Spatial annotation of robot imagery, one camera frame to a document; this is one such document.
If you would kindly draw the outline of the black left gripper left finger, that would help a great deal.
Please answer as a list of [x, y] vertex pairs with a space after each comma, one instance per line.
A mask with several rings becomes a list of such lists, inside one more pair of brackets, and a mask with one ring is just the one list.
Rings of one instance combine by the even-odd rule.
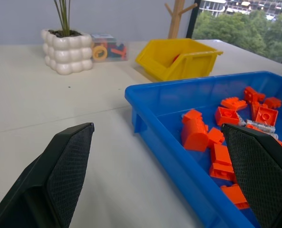
[[0, 228], [69, 228], [83, 188], [93, 123], [57, 133], [0, 202]]

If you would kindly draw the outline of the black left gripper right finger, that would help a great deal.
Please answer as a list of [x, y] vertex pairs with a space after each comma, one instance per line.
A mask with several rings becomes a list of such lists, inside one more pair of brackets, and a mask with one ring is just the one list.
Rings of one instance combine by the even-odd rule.
[[282, 228], [282, 146], [272, 136], [223, 124], [237, 183], [261, 228]]

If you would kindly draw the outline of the clear box of toy parts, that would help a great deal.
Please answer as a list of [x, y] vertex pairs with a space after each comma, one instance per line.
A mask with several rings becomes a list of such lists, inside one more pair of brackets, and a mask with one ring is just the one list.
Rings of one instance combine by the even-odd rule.
[[113, 62], [128, 60], [128, 45], [118, 41], [110, 34], [91, 34], [91, 49], [94, 62]]

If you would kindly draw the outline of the orange plastic studded brick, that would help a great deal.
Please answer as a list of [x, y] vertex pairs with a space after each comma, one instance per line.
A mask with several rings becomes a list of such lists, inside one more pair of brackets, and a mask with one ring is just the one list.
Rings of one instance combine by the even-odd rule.
[[244, 100], [248, 103], [261, 102], [265, 99], [265, 94], [255, 91], [252, 87], [247, 86], [244, 89]]

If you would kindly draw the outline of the blue plastic tray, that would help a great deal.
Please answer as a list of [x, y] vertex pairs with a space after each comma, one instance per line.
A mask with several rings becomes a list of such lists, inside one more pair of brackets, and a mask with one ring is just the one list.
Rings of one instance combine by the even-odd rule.
[[[267, 71], [132, 85], [125, 90], [125, 98], [132, 106], [134, 131], [205, 228], [260, 228], [260, 224], [250, 209], [238, 209], [221, 191], [221, 186], [231, 185], [230, 181], [210, 177], [209, 150], [184, 149], [182, 115], [196, 109], [208, 127], [216, 127], [215, 112], [221, 101], [243, 98], [247, 86], [282, 102], [282, 76]], [[275, 128], [282, 141], [282, 105]]]

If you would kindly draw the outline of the white bubble plant pot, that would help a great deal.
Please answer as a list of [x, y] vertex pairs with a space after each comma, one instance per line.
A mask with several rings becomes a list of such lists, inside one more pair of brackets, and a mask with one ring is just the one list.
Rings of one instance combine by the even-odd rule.
[[45, 64], [60, 75], [80, 73], [92, 69], [92, 37], [79, 36], [58, 38], [47, 29], [41, 31], [44, 41]]

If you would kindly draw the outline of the yellow plastic storage bin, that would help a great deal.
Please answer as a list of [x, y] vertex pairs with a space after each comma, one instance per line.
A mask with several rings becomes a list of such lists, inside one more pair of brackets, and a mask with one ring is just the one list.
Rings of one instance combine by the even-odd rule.
[[156, 80], [172, 81], [209, 76], [222, 54], [223, 51], [190, 38], [153, 39], [138, 54], [136, 63]]

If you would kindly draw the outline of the green grass plant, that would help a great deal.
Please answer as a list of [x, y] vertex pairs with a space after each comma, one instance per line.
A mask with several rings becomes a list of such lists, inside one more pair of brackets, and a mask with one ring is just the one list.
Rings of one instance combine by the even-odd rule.
[[71, 0], [53, 0], [62, 28], [62, 36], [70, 36], [70, 8]]

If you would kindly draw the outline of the wooden coat stand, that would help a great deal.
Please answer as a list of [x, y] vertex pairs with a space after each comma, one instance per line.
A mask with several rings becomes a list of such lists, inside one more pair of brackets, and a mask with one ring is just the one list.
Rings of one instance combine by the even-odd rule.
[[185, 4], [185, 0], [175, 0], [173, 9], [170, 8], [168, 3], [164, 4], [168, 13], [171, 16], [168, 39], [177, 38], [182, 15], [198, 7], [197, 3], [193, 3], [189, 7], [184, 8], [184, 4]]

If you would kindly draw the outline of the black window frame post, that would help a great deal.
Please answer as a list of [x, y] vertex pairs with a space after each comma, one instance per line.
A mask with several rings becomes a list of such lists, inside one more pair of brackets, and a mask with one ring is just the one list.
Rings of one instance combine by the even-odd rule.
[[195, 0], [194, 3], [196, 3], [197, 6], [191, 12], [186, 38], [192, 38], [201, 0]]

